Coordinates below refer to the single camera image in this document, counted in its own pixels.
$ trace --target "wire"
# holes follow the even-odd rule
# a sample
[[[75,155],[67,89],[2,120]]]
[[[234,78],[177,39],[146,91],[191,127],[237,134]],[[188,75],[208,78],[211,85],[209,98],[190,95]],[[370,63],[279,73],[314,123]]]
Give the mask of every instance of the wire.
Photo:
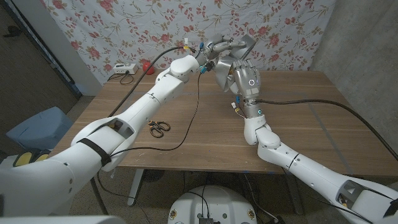
[[[248,185],[249,185],[249,188],[250,188],[251,196],[252,196],[252,198],[253,198],[254,203],[257,205],[257,207],[260,208],[260,210],[263,211],[265,214],[267,214],[267,215],[269,215],[271,218],[273,218],[275,223],[279,222],[279,220],[278,220],[277,217],[275,217],[273,214],[271,214],[271,213],[265,211],[265,210],[264,210],[263,208],[261,208],[260,205],[256,202],[256,199],[254,199],[253,189],[251,188],[251,184],[250,184],[250,182],[249,182],[249,179],[248,179],[248,177],[246,176],[246,174],[243,174],[243,175],[244,175],[244,178],[246,179],[246,181],[248,182]]]
[[[99,186],[101,186],[101,188],[102,188],[105,192],[107,192],[107,193],[109,193],[109,194],[112,194],[112,195],[120,196],[120,197],[125,197],[125,198],[132,198],[132,199],[134,199],[134,200],[136,201],[138,207],[139,207],[139,208],[141,209],[141,211],[144,213],[144,215],[145,215],[145,217],[146,217],[146,219],[147,219],[147,222],[150,224],[148,215],[146,214],[146,212],[144,211],[144,209],[139,205],[138,200],[137,200],[136,198],[130,197],[130,196],[121,195],[121,194],[117,194],[117,193],[114,193],[114,192],[112,192],[112,191],[106,189],[106,188],[104,187],[104,185],[102,184],[102,182],[101,182],[101,179],[100,179],[100,172],[97,172],[97,180],[98,180]]]
[[[209,179],[209,173],[207,173],[206,182],[205,182],[205,185],[203,186],[203,190],[201,191],[201,217],[202,218],[203,218],[203,199],[205,199],[205,198],[203,198],[203,194],[205,193],[205,187],[207,185],[208,179]],[[207,209],[207,218],[209,218],[209,209]]]
[[[119,83],[122,84],[122,85],[128,85],[128,84],[130,84],[130,83],[132,83],[132,82],[134,81],[134,77],[132,76],[132,74],[130,74],[130,71],[129,71],[129,70],[127,70],[127,71],[125,72],[125,74],[113,74],[113,75],[111,75],[110,78],[108,79],[108,81],[109,81],[109,80],[113,80],[113,79],[115,79],[115,78],[119,78],[119,77],[121,77],[121,76],[123,76],[123,78],[120,79]],[[129,82],[122,82],[126,77],[131,77],[131,81],[129,81]]]
[[[197,193],[195,193],[195,192],[187,192],[187,193],[191,193],[191,194],[197,195],[197,196],[201,197],[202,200],[205,201],[206,207],[207,207],[207,218],[209,218],[209,205],[207,204],[206,199],[205,199],[203,196],[201,196],[200,194],[197,194]]]
[[[171,49],[165,50],[165,51],[163,51],[160,55],[158,55],[158,56],[155,58],[155,60],[151,63],[151,65],[150,65],[150,66],[144,71],[144,73],[139,77],[138,81],[137,81],[136,84],[131,88],[131,90],[129,91],[129,93],[126,94],[126,96],[120,101],[120,103],[115,107],[115,109],[113,109],[113,111],[109,114],[108,117],[113,116],[113,115],[115,114],[115,112],[117,112],[117,110],[121,107],[121,105],[129,98],[129,96],[131,95],[131,93],[133,93],[133,91],[136,89],[136,87],[138,86],[138,84],[139,84],[139,83],[141,82],[141,80],[144,78],[145,74],[149,71],[149,69],[156,63],[156,61],[157,61],[161,56],[163,56],[163,55],[166,54],[167,52],[170,52],[170,51],[172,51],[172,50],[177,50],[177,49],[183,49],[183,47],[172,47]],[[190,49],[193,53],[196,52],[196,50],[193,49],[193,48],[191,48],[191,47],[190,47],[189,49]],[[199,104],[199,78],[198,78],[198,104]],[[94,177],[90,180],[90,182],[91,182],[91,186],[93,187],[93,190],[94,190],[94,193],[95,193],[95,192],[96,192],[95,189],[96,189],[97,187],[96,187],[96,183],[95,183]],[[105,191],[107,191],[108,193],[112,194],[112,192],[106,190],[102,185],[101,185],[101,187],[102,187],[103,190],[105,190]],[[99,206],[101,207],[101,209],[102,209],[102,208],[105,208],[105,210],[103,210],[103,212],[107,212],[107,211],[106,211],[105,204],[104,204],[104,202],[102,201],[102,198],[101,198],[100,193],[98,193],[98,194],[95,193],[95,197],[97,198],[97,201],[98,201]]]
[[[109,213],[108,213],[108,211],[107,211],[107,209],[106,209],[106,207],[105,207],[104,201],[102,201],[102,198],[101,198],[100,192],[99,192],[99,190],[98,190],[98,188],[97,188],[97,185],[95,184],[95,179],[94,179],[94,177],[91,178],[90,183],[91,183],[91,186],[92,186],[92,188],[93,188],[95,197],[96,197],[96,199],[97,199],[97,201],[98,201],[98,205],[99,205],[99,207],[101,208],[102,213],[103,213],[104,215],[109,215]]]
[[[288,174],[286,173],[285,169],[284,169],[283,167],[281,167],[281,168],[282,168],[282,170],[284,171],[285,175],[288,175]],[[344,212],[348,212],[348,213],[350,213],[350,214],[352,214],[352,215],[355,215],[355,216],[358,217],[358,218],[363,219],[364,221],[367,221],[368,223],[372,223],[371,221],[369,221],[368,219],[366,219],[365,217],[363,217],[362,215],[360,215],[360,214],[358,214],[358,213],[352,212],[352,211],[350,211],[350,210],[348,210],[348,209],[341,208],[341,207],[336,206],[336,205],[333,205],[333,204],[331,204],[331,203],[329,203],[329,202],[324,202],[323,200],[320,200],[320,199],[317,199],[317,198],[315,198],[315,197],[312,197],[311,195],[308,195],[308,194],[304,193],[303,190],[301,190],[300,192],[303,193],[303,194],[305,194],[307,197],[310,197],[310,198],[312,198],[312,199],[314,199],[314,200],[317,200],[317,201],[319,201],[319,202],[321,202],[321,203],[324,203],[324,204],[326,204],[326,205],[329,205],[329,206],[335,207],[335,208],[337,208],[337,209],[340,209],[340,210],[342,210],[342,211],[344,211]]]
[[[242,118],[246,118],[246,116],[241,115],[240,113],[238,113],[238,111],[241,111],[240,108],[236,108],[235,109],[235,113],[237,113],[239,116],[241,116]]]
[[[261,100],[261,99],[256,100],[256,103],[268,103],[268,104],[273,104],[273,105],[290,105],[290,104],[297,104],[297,103],[328,103],[328,104],[339,106],[339,107],[347,110],[351,114],[353,114],[360,121],[362,121],[362,123],[364,123],[366,125],[366,127],[368,127],[372,131],[372,133],[380,140],[380,142],[384,145],[384,147],[386,147],[387,150],[392,154],[392,156],[394,156],[394,158],[398,161],[398,154],[391,148],[390,145],[388,145],[386,140],[384,140],[384,138],[361,115],[359,115],[357,112],[355,112],[354,110],[352,110],[351,108],[347,107],[344,104],[341,104],[341,103],[338,103],[335,101],[331,101],[331,100],[294,100],[294,101],[275,102],[275,101],[267,101],[267,100]]]
[[[182,179],[184,181],[184,188],[182,189],[182,193],[184,194],[184,191],[185,191],[185,170],[182,171]]]
[[[119,153],[130,151],[130,150],[136,150],[136,149],[153,149],[153,150],[158,150],[158,151],[173,151],[174,149],[179,148],[184,143],[185,139],[187,138],[189,129],[191,128],[191,125],[192,125],[192,122],[193,122],[193,119],[195,118],[195,116],[196,116],[196,114],[198,112],[198,106],[199,106],[199,81],[200,81],[200,76],[201,75],[202,75],[202,73],[199,74],[199,77],[198,77],[198,101],[197,101],[197,107],[196,107],[195,112],[194,112],[194,114],[192,116],[191,122],[188,125],[187,132],[185,133],[185,136],[182,139],[182,142],[178,146],[175,146],[175,147],[173,147],[171,149],[159,149],[159,148],[156,148],[156,147],[134,147],[134,148],[120,150],[118,152],[115,152],[114,154],[111,154],[110,156],[113,157],[113,156],[115,156],[115,155],[117,155]]]
[[[201,51],[201,49],[202,49],[202,47],[200,47],[200,48],[199,48],[199,50],[198,50],[198,54],[195,56],[195,59],[196,59],[196,58],[198,58],[198,56],[199,56],[199,54],[200,54],[200,51]]]

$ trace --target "blue chair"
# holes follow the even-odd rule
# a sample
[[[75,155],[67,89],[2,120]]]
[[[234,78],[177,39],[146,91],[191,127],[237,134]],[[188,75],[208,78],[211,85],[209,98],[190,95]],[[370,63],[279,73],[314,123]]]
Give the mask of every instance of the blue chair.
[[[6,133],[26,151],[52,150],[73,122],[54,106],[40,112]]]

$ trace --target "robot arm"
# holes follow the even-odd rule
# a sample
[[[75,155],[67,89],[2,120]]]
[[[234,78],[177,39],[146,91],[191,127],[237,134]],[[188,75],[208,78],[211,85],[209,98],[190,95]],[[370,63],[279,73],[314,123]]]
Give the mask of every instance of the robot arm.
[[[325,197],[329,203],[357,213],[370,222],[382,220],[393,204],[398,203],[398,192],[395,190],[367,180],[338,174],[282,143],[266,123],[265,116],[255,101],[261,81],[250,60],[237,60],[232,63],[230,70],[234,71],[231,78],[234,83],[230,85],[230,89],[244,101],[247,116],[244,119],[244,137],[250,145],[258,143],[257,154],[261,159],[289,170]],[[338,211],[351,223],[368,223],[348,212]],[[390,215],[391,213],[398,215],[396,209],[390,212]]]
[[[111,171],[126,156],[114,154],[134,144],[139,132],[166,102],[178,97],[190,76],[218,56],[220,51],[244,47],[244,42],[226,42],[220,34],[210,39],[197,55],[174,60],[156,83],[125,112],[99,119],[84,127],[71,147],[44,161],[0,169],[0,213],[5,217],[48,215],[72,198],[95,174]]]

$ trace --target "wooden table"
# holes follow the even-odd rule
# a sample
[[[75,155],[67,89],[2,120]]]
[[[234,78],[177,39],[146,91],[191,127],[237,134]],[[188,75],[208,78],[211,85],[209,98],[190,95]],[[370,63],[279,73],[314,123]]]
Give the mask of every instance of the wooden table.
[[[147,75],[118,113],[154,85],[156,74]],[[142,74],[134,75],[137,80]],[[349,105],[343,95],[321,72],[261,72],[261,98],[287,101],[299,99],[334,100]],[[186,84],[183,95],[167,103],[153,118],[166,121],[171,130],[161,139],[144,128],[134,146],[171,148],[187,131],[197,103],[197,78]],[[111,80],[90,103],[51,155],[70,146],[73,137],[90,122],[107,117],[132,85]],[[225,172],[282,173],[282,169],[261,160],[257,146],[244,140],[244,121],[231,107],[235,96],[223,93],[213,72],[200,78],[197,115],[184,144],[174,151],[131,151],[120,166],[141,169],[205,170]],[[292,149],[342,174],[397,176],[398,162],[365,125],[349,112],[334,105],[262,105],[273,132]]]

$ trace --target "scissors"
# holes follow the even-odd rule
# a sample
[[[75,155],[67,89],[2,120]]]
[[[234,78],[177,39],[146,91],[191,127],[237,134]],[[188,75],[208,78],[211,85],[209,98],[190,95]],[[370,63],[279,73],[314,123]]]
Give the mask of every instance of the scissors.
[[[164,121],[149,121],[149,132],[155,138],[163,137],[163,131],[170,131],[170,125]]]

